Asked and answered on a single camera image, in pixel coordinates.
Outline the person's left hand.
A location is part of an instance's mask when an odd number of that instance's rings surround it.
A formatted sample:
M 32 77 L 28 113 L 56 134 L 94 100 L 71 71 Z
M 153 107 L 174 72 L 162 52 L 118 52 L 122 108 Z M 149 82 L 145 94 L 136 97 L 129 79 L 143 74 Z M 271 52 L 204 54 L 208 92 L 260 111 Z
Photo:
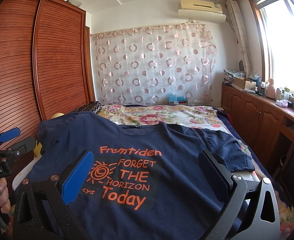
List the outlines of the person's left hand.
M 7 181 L 5 178 L 0 179 L 0 209 L 2 213 L 9 213 L 11 208 L 8 198 Z

